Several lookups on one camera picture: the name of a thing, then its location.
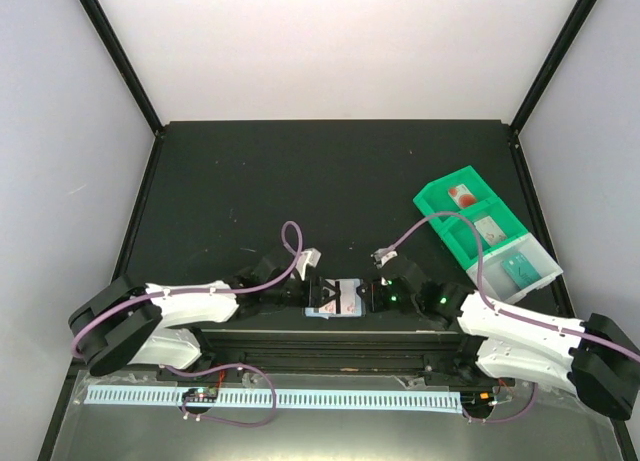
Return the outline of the white card red print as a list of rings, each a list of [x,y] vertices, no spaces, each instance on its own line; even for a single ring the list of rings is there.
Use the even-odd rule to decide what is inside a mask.
[[[332,279],[339,280],[341,286],[340,301],[325,301],[323,306],[318,307],[318,312],[323,315],[333,316],[355,316],[360,306],[356,288],[359,282],[355,279]]]

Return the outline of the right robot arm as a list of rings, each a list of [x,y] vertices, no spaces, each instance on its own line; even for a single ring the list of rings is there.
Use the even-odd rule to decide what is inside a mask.
[[[395,251],[383,249],[372,257],[377,276],[364,291],[367,310],[399,310],[433,329],[463,335],[469,350],[454,360],[461,381],[530,381],[566,391],[605,417],[631,418],[639,391],[639,349],[611,318],[544,315],[457,283],[435,282]]]

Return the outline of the black leather card holder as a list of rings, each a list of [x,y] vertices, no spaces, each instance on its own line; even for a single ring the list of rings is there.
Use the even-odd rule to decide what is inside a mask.
[[[315,278],[304,309],[308,318],[360,318],[365,315],[364,283],[356,278]]]

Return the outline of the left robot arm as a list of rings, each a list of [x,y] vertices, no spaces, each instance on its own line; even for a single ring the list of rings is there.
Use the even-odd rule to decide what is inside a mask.
[[[354,313],[348,283],[316,275],[319,258],[314,248],[277,248],[252,268],[200,285],[161,285],[123,275],[69,317],[72,354],[94,376],[151,364],[205,379],[215,357],[197,339],[198,324],[224,324],[281,307],[300,309],[306,317]]]

